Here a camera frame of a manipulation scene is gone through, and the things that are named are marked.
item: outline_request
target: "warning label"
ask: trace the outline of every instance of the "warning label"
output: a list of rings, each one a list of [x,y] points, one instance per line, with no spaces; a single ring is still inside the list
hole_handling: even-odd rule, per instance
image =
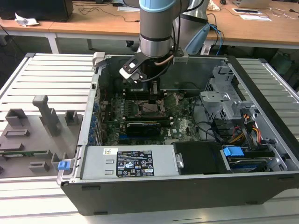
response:
[[[151,151],[117,152],[116,165],[118,177],[154,176]]]

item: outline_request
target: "robotic arm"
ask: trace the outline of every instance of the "robotic arm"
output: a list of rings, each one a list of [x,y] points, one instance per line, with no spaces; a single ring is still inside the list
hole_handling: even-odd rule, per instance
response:
[[[125,79],[150,81],[170,66],[175,49],[171,48],[173,21],[190,5],[189,0],[127,0],[140,6],[140,50],[120,70]]]

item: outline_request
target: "silver cylinder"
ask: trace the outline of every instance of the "silver cylinder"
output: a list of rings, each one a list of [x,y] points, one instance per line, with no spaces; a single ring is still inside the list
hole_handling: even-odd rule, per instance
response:
[[[201,0],[193,0],[191,5],[188,8],[196,7],[199,5],[200,2]],[[209,0],[204,0],[204,3],[199,8],[192,10],[190,12],[185,12],[184,15],[189,15],[196,18],[207,20],[206,9],[208,5],[209,5]]]
[[[170,51],[171,40],[166,41],[149,41],[140,36],[141,52],[147,57],[163,57]]]

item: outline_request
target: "blue tab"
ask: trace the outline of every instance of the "blue tab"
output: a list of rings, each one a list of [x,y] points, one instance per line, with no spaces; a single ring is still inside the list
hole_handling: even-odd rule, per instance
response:
[[[70,170],[71,161],[60,161],[58,164],[58,170]]]
[[[239,146],[227,146],[223,152],[225,156],[244,156],[244,152]]]

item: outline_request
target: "wooden desk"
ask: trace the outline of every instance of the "wooden desk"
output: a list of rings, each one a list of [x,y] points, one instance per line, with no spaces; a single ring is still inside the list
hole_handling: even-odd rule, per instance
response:
[[[16,23],[14,20],[2,20],[0,19],[0,24],[1,26],[4,27],[5,30],[13,30],[13,31],[33,31],[33,32],[49,32],[50,26],[54,22],[52,21],[39,21],[39,25],[36,26],[28,26],[28,27],[23,27]]]
[[[49,28],[53,24],[52,21],[39,21],[39,25],[23,27],[14,20],[2,20],[0,18],[0,25],[10,35],[14,36],[41,36],[48,37]],[[6,32],[0,27],[0,43],[6,45],[6,41],[1,35],[6,35]]]
[[[74,5],[73,14],[68,22],[54,22],[50,27],[50,32],[139,36],[139,22],[125,22],[124,18],[127,21],[140,20],[140,13],[119,12],[117,11],[118,7],[113,7],[112,5],[100,6],[99,4],[90,3],[89,5],[91,6],[79,7]],[[90,9],[93,8],[92,5],[95,5],[94,11],[89,13],[86,11],[79,12],[79,8]]]
[[[240,16],[232,15],[227,11],[237,14],[232,11],[232,8],[236,8],[231,3],[232,0],[227,0],[227,5],[221,5],[218,0],[215,0],[215,2],[222,10],[219,12],[207,11],[207,14],[215,14],[218,29],[225,35],[224,45],[299,49],[299,19],[279,18],[274,16],[269,9],[264,9],[261,11],[266,13],[272,22],[243,20]],[[104,13],[100,9],[114,15],[122,15],[128,21],[139,20],[139,13],[118,12],[117,7],[90,2],[74,2],[74,4],[87,4],[90,6],[74,5],[73,15],[66,23],[42,21],[40,26],[27,28],[19,26],[15,21],[0,20],[0,24],[11,35],[47,37],[53,53],[59,53],[58,37],[87,39],[89,48],[91,48],[91,39],[139,40],[140,25],[138,22],[125,22],[122,17]],[[299,11],[299,4],[273,1],[270,6],[284,9],[287,15],[298,18],[298,14],[289,12],[289,9]],[[86,15],[82,13],[85,14],[87,11],[79,12],[79,8],[90,9],[93,7],[97,8],[94,8],[94,11]],[[213,16],[209,15],[208,18],[210,23],[215,23]],[[2,34],[5,34],[5,32],[0,29],[0,35]],[[202,53],[209,52],[215,40],[215,32],[210,31]]]
[[[218,29],[225,35],[224,45],[299,49],[299,14],[289,12],[290,8],[299,11],[299,4],[277,1],[270,3],[270,7],[285,10],[287,15],[297,18],[295,20],[274,16],[269,9],[259,10],[263,12],[261,16],[269,16],[272,22],[244,20],[240,16],[232,15],[231,13],[237,14],[232,10],[237,8],[232,0],[227,0],[226,5],[218,3],[218,6],[221,11],[207,11],[207,14],[213,13],[216,16]],[[208,18],[211,24],[215,24],[212,15]],[[202,53],[204,51],[207,53],[207,49],[214,44],[215,40],[215,32],[210,31]]]
[[[74,11],[68,22],[54,22],[49,28],[49,31],[55,34],[51,40],[52,44],[50,44],[51,48],[54,49],[53,53],[59,53],[59,45],[56,39],[58,37],[87,39],[89,49],[92,49],[91,39],[139,40],[140,23],[125,22],[124,18],[126,21],[140,20],[140,13],[119,12],[117,11],[118,7],[90,2],[74,2],[73,6]]]

